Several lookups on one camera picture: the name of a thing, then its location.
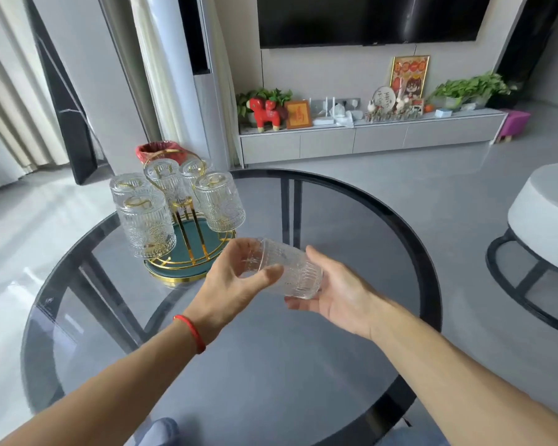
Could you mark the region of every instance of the tv cabinet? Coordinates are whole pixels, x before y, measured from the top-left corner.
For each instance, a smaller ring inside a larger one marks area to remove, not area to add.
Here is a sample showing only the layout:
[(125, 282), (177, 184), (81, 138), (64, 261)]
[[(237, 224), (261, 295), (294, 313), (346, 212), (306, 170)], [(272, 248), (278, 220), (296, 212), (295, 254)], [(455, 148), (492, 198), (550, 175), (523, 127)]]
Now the tv cabinet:
[(433, 113), (420, 119), (371, 124), (364, 120), (354, 128), (321, 125), (258, 133), (241, 128), (238, 156), (248, 164), (317, 158), (373, 151), (413, 149), (468, 142), (494, 142), (507, 113), (495, 109), (461, 111), (447, 119)]

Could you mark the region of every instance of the textured drinking glass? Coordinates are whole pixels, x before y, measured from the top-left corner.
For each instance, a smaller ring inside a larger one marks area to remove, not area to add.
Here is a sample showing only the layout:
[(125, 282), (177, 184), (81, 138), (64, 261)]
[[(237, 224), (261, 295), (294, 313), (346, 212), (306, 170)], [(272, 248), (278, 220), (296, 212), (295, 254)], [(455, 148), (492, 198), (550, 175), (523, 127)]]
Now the textured drinking glass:
[(272, 265), (283, 265), (283, 275), (269, 286), (270, 292), (311, 299), (320, 289), (322, 269), (309, 261), (304, 252), (287, 244), (260, 238), (246, 260), (246, 271), (257, 272)]
[(109, 190), (116, 207), (124, 206), (124, 201), (137, 192), (155, 189), (142, 173), (123, 173), (109, 181)]
[(163, 190), (172, 209), (174, 205), (184, 203), (188, 194), (184, 190), (177, 161), (169, 158), (154, 159), (144, 167), (144, 173)]
[(184, 191), (187, 195), (192, 197), (192, 202), (194, 203), (194, 209), (201, 211), (198, 200), (194, 195), (194, 185), (196, 180), (200, 176), (213, 172), (213, 165), (206, 159), (194, 158), (186, 161), (180, 167), (180, 172), (182, 174), (184, 182)]
[(134, 256), (157, 258), (175, 247), (170, 209), (161, 191), (136, 192), (117, 211)]
[(212, 231), (238, 228), (246, 219), (234, 179), (228, 172), (206, 173), (196, 180), (194, 195)]

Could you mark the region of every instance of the round glass table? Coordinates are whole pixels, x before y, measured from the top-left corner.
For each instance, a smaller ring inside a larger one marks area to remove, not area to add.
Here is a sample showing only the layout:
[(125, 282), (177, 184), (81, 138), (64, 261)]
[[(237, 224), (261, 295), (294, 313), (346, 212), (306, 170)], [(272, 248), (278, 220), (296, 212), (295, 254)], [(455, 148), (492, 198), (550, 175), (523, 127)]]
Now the round glass table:
[[(369, 194), (311, 173), (233, 172), (242, 237), (313, 244), (441, 328), (436, 273), (420, 240)], [(22, 375), (34, 412), (172, 322), (202, 280), (166, 286), (129, 250), (114, 213), (62, 258), (29, 315)], [(183, 445), (374, 444), (415, 394), (370, 341), (261, 292), (175, 380), (128, 444), (160, 418)]]

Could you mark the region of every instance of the television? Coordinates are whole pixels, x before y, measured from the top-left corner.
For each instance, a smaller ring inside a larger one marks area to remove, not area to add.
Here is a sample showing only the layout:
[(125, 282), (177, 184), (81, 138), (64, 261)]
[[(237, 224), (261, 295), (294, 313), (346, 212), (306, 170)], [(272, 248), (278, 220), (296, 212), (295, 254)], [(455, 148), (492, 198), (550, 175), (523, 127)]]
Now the television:
[(476, 40), (490, 0), (257, 0), (260, 47)]

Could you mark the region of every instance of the cabinet drawer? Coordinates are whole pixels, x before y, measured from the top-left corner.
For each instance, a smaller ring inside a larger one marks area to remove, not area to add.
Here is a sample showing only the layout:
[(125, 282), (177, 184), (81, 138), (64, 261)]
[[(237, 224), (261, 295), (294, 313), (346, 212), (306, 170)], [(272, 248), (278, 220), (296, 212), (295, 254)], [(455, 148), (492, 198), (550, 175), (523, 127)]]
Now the cabinet drawer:
[(330, 129), (300, 134), (300, 158), (349, 155), (353, 151), (355, 130)]
[(504, 115), (410, 124), (404, 148), (491, 141), (496, 136), (502, 120)]
[(357, 128), (353, 143), (354, 153), (397, 150), (403, 147), (407, 125), (373, 125)]
[(300, 134), (261, 134), (242, 137), (244, 164), (299, 159)]

